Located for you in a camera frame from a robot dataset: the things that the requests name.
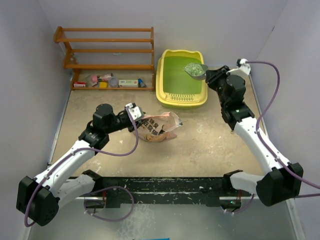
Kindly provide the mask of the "silver metal scoop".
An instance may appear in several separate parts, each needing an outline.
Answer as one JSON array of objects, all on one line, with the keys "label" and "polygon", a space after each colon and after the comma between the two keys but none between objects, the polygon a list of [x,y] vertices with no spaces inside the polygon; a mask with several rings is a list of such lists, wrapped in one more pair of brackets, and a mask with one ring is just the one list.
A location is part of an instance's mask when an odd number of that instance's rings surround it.
[{"label": "silver metal scoop", "polygon": [[189,63],[183,70],[193,79],[203,81],[206,79],[206,71],[209,67],[200,63]]}]

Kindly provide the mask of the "pink cat litter bag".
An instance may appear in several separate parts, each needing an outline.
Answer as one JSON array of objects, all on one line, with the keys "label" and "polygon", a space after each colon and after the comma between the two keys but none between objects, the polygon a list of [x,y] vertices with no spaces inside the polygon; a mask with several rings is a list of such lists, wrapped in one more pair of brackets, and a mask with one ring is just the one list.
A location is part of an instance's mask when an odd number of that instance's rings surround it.
[{"label": "pink cat litter bag", "polygon": [[163,112],[160,115],[145,115],[143,123],[137,128],[138,137],[146,142],[159,143],[174,139],[174,130],[183,125],[174,112]]}]

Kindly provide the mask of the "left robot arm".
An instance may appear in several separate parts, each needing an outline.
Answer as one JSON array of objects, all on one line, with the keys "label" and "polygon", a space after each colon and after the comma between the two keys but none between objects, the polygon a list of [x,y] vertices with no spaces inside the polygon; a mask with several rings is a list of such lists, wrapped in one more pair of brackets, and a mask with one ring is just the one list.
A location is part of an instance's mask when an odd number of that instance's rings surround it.
[{"label": "left robot arm", "polygon": [[67,179],[96,154],[105,153],[103,148],[111,133],[123,129],[137,132],[143,117],[143,110],[135,103],[128,103],[118,114],[109,104],[98,105],[92,120],[67,153],[35,177],[25,176],[19,182],[16,209],[24,214],[25,227],[45,226],[75,198],[101,194],[103,184],[95,173],[83,173],[70,182]]}]

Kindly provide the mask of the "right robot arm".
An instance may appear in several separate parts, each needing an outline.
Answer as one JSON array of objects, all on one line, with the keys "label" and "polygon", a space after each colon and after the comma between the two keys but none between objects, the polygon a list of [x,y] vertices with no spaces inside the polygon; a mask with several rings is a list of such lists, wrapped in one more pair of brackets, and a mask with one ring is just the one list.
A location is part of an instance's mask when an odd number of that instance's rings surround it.
[{"label": "right robot arm", "polygon": [[241,63],[235,69],[228,66],[208,69],[205,82],[218,95],[223,120],[246,143],[263,171],[262,176],[242,170],[226,173],[223,176],[223,192],[233,196],[239,190],[246,191],[258,196],[265,206],[270,207],[298,197],[304,170],[299,163],[291,163],[277,150],[246,105],[244,76],[250,72],[251,67],[247,63]]}]

